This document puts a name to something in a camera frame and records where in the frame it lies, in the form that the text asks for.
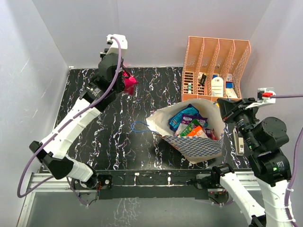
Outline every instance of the table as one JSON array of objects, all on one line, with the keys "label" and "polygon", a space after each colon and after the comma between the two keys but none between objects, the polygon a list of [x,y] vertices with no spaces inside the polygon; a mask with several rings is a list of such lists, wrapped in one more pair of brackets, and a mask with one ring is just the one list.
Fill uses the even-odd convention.
[{"label": "table", "polygon": [[[119,94],[75,140],[69,149],[70,157],[96,170],[198,169],[225,162],[233,168],[250,168],[246,157],[236,156],[233,125],[226,129],[222,156],[198,164],[188,162],[180,152],[151,132],[131,131],[134,121],[145,121],[157,109],[181,101],[182,67],[128,70],[139,82],[134,94]],[[94,73],[95,69],[70,70],[56,125],[71,110]]]}]

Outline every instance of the blue string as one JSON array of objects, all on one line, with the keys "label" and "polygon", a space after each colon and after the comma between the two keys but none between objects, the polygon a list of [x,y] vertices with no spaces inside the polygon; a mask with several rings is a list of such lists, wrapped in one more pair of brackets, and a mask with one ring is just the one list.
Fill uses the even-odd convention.
[{"label": "blue string", "polygon": [[134,125],[135,125],[136,123],[142,123],[142,124],[148,126],[147,123],[144,123],[144,122],[142,122],[142,121],[135,121],[135,122],[133,122],[132,125],[131,125],[131,130],[134,131],[134,132],[136,132],[136,133],[137,133],[137,132],[151,131],[151,132],[154,132],[154,133],[156,133],[156,134],[159,134],[158,132],[152,131],[152,130],[149,130],[149,129],[145,129],[145,130],[138,131],[138,130],[134,129]]}]

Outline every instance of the paper bag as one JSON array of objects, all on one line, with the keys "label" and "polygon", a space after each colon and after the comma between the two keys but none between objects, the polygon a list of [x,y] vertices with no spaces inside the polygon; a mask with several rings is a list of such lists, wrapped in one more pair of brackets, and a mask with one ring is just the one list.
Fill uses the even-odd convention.
[{"label": "paper bag", "polygon": [[[202,137],[175,137],[169,128],[169,119],[192,104],[203,117],[207,117],[207,128],[214,129],[217,140]],[[219,157],[222,152],[225,124],[222,121],[220,110],[214,102],[206,99],[189,99],[184,102],[168,106],[154,112],[146,118],[149,129],[158,132],[164,140],[176,148],[191,163],[206,161]]]}]

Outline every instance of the pink cloth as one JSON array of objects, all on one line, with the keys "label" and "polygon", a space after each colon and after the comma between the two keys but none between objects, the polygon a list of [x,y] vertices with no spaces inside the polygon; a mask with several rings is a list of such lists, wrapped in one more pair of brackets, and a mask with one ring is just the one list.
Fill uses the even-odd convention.
[{"label": "pink cloth", "polygon": [[133,76],[131,76],[130,78],[127,78],[128,75],[125,71],[123,72],[122,75],[124,77],[124,84],[125,84],[125,89],[123,92],[128,93],[129,95],[132,95],[134,93],[134,88],[135,88],[136,84],[139,84],[139,83]]}]

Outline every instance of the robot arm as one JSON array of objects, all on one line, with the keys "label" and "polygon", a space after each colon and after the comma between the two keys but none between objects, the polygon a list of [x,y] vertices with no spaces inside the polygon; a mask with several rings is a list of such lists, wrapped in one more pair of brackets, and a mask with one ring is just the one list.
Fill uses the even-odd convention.
[{"label": "robot arm", "polygon": [[71,111],[47,137],[41,140],[41,142],[33,141],[29,146],[35,153],[43,144],[51,139],[54,134],[57,134],[57,136],[37,154],[37,158],[56,179],[62,179],[68,176],[80,180],[88,188],[94,187],[97,183],[96,171],[87,164],[69,157],[67,152],[83,129],[115,100],[117,93],[128,91],[128,86],[131,84],[128,81],[127,86],[125,86],[125,81],[128,80],[129,77],[123,75],[123,71],[120,70],[111,91],[93,108],[89,107],[105,93],[118,68],[118,44],[115,40],[111,40],[112,36],[119,41],[122,55],[125,53],[127,50],[127,40],[125,36],[108,35],[107,43],[111,46],[100,53],[102,61],[98,65],[98,72],[90,79],[90,83],[84,88]]},{"label": "robot arm", "polygon": [[250,227],[291,227],[295,220],[289,220],[285,207],[285,192],[291,171],[289,162],[280,149],[289,141],[286,125],[275,117],[268,117],[257,124],[255,115],[258,105],[254,103],[254,98],[239,101],[218,99],[223,121],[237,125],[253,152],[248,159],[260,185],[265,210],[241,185],[228,164],[214,166],[213,178],[233,197]]}]

